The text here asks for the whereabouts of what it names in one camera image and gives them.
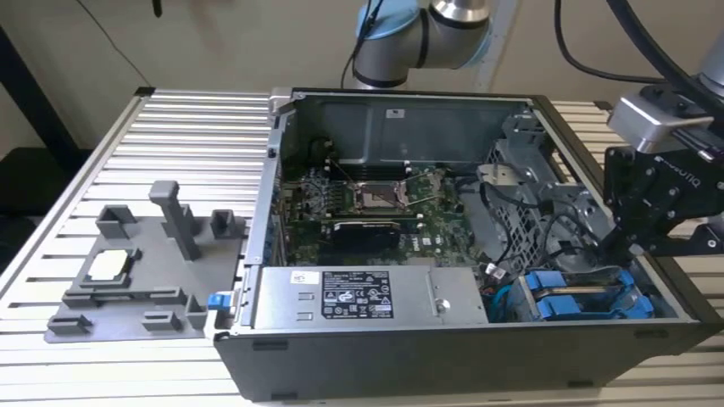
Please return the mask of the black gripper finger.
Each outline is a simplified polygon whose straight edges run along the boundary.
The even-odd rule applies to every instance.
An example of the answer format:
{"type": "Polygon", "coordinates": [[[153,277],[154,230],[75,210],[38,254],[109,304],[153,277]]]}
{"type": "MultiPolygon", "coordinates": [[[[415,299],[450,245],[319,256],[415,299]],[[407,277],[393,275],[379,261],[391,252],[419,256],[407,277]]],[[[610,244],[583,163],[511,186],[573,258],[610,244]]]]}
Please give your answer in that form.
{"type": "Polygon", "coordinates": [[[667,234],[685,219],[677,209],[641,207],[626,217],[626,259],[643,254],[653,257],[673,257],[686,247],[681,238],[667,234]]]}
{"type": "Polygon", "coordinates": [[[621,224],[623,197],[629,182],[629,172],[633,165],[634,149],[630,147],[611,147],[605,151],[603,160],[603,204],[610,210],[613,225],[598,245],[601,260],[606,264],[626,264],[630,252],[626,246],[625,234],[621,224]]]}

